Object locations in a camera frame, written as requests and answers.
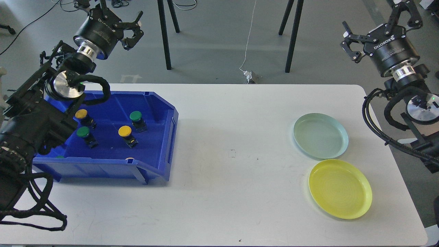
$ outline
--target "table leg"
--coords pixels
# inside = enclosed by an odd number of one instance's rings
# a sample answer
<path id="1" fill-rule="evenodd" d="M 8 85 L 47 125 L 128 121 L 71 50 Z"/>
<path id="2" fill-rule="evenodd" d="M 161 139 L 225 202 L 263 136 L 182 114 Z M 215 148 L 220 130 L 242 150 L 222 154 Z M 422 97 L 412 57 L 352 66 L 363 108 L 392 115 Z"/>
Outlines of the table leg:
<path id="1" fill-rule="evenodd" d="M 302 15 L 302 7 L 303 0 L 298 0 L 296 6 L 296 15 L 294 17 L 293 32 L 291 33 L 290 47 L 288 49 L 287 64 L 285 65 L 285 73 L 290 73 L 294 46 L 296 45 L 297 31 L 299 29 L 300 16 Z"/>
<path id="2" fill-rule="evenodd" d="M 166 69 L 171 70 L 171 57 L 169 55 L 168 31 L 166 30 L 165 8 L 163 0 L 157 0 L 158 16 L 160 18 L 160 27 L 162 29 L 163 49 L 165 52 Z"/>
<path id="3" fill-rule="evenodd" d="M 174 23 L 174 28 L 176 33 L 180 33 L 180 27 L 178 26 L 177 16 L 175 15 L 174 4 L 172 0 L 168 0 L 169 11 L 171 12 L 172 22 Z"/>
<path id="4" fill-rule="evenodd" d="M 287 8 L 285 9 L 284 18 L 282 19 L 282 23 L 281 23 L 281 28 L 279 28 L 279 35 L 282 35 L 284 33 L 285 25 L 287 24 L 288 17 L 290 16 L 293 3 L 294 0 L 288 0 Z"/>

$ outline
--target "mark on table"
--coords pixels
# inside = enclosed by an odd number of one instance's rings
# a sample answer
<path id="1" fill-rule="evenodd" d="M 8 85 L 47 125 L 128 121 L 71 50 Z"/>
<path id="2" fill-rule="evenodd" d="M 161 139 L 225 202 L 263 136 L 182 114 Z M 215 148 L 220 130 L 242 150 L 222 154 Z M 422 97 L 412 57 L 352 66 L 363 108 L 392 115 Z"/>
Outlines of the mark on table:
<path id="1" fill-rule="evenodd" d="M 234 149 L 229 150 L 229 158 L 236 158 L 236 151 Z"/>

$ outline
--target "white table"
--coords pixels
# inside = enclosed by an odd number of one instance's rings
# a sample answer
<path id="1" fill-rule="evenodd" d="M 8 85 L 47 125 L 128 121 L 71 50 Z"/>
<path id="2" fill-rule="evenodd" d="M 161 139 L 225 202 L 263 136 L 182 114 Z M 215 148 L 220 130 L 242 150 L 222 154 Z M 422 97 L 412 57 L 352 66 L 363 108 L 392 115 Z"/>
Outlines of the white table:
<path id="1" fill-rule="evenodd" d="M 427 241 L 389 148 L 363 122 L 360 86 L 113 84 L 112 90 L 154 91 L 177 108 L 170 181 L 61 181 L 50 199 L 68 215 L 67 229 L 0 226 L 0 243 L 420 246 Z M 359 168 L 371 184 L 372 206 L 358 219 L 330 216 L 309 193 L 308 174 L 318 161 L 299 150 L 291 128 L 314 112 L 344 125 L 349 147 L 339 159 Z"/>

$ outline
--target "blue storage bin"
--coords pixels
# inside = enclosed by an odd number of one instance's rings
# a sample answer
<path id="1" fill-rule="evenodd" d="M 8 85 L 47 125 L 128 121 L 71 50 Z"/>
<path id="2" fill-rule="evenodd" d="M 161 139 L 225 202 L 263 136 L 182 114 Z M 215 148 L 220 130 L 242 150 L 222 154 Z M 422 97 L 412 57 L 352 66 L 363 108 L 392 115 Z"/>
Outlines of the blue storage bin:
<path id="1" fill-rule="evenodd" d="M 86 93 L 86 100 L 102 97 L 99 91 Z M 47 101 L 61 111 L 71 103 Z M 33 159 L 36 170 L 52 174 L 57 182 L 62 178 L 136 178 L 142 184 L 154 178 L 169 180 L 178 120 L 174 106 L 154 92 L 115 91 L 105 103 L 82 105 L 80 109 L 86 109 L 96 121 L 96 129 L 90 132 L 99 145 L 89 148 L 75 131 L 64 145 L 48 155 L 37 155 Z M 147 131 L 136 132 L 130 120 L 133 111 L 142 113 Z M 133 148 L 118 135 L 123 125 L 132 127 L 132 135 L 139 142 Z"/>

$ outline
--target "concrete floor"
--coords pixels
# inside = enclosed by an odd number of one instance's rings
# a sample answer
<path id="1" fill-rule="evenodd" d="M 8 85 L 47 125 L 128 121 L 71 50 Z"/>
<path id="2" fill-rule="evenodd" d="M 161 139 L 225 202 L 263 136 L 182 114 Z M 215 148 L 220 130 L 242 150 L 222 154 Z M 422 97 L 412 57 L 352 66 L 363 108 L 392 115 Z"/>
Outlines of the concrete floor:
<path id="1" fill-rule="evenodd" d="M 136 13 L 143 10 L 144 37 L 130 51 L 118 44 L 108 60 L 96 62 L 94 74 L 110 83 L 242 84 L 245 78 L 239 67 L 244 61 L 254 4 L 254 0 L 198 0 L 198 6 L 191 11 L 176 9 L 181 33 L 174 32 L 165 4 L 173 68 L 166 70 L 157 2 L 132 0 L 129 6 L 112 10 L 126 22 L 133 21 Z M 305 1 L 290 73 L 285 73 L 284 67 L 295 5 L 284 35 L 277 34 L 286 4 L 286 0 L 257 0 L 243 70 L 258 74 L 261 84 L 358 84 L 367 93 L 376 87 L 383 88 L 386 79 L 379 76 L 370 59 L 355 64 L 339 43 L 345 31 L 342 21 L 348 22 L 354 34 L 366 34 L 386 22 L 391 13 L 386 1 Z M 19 32 L 52 6 L 49 0 L 0 0 L 0 23 L 7 23 Z M 74 8 L 66 4 L 64 9 Z M 426 64 L 432 71 L 428 86 L 431 91 L 439 92 L 439 79 L 433 76 L 439 70 L 439 22 L 419 5 L 418 9 L 424 27 L 407 36 L 421 56 L 419 64 Z M 38 69 L 41 51 L 49 52 L 59 40 L 74 46 L 72 37 L 85 18 L 82 11 L 68 13 L 56 6 L 25 29 L 0 56 L 0 66 L 8 70 L 3 77 L 3 91 L 18 88 Z M 405 25 L 408 18 L 403 16 L 400 20 Z M 13 38 L 6 30 L 0 30 L 0 50 Z M 386 123 L 382 115 L 386 104 L 385 99 L 372 103 L 382 129 L 395 139 L 412 137 L 411 133 L 398 131 Z M 403 106 L 398 106 L 395 112 L 398 110 L 402 111 Z M 438 126 L 422 126 L 421 131 L 430 134 Z M 439 173 L 431 174 L 419 160 L 400 151 L 393 150 L 393 154 L 424 226 L 435 225 L 432 202 L 439 195 Z"/>

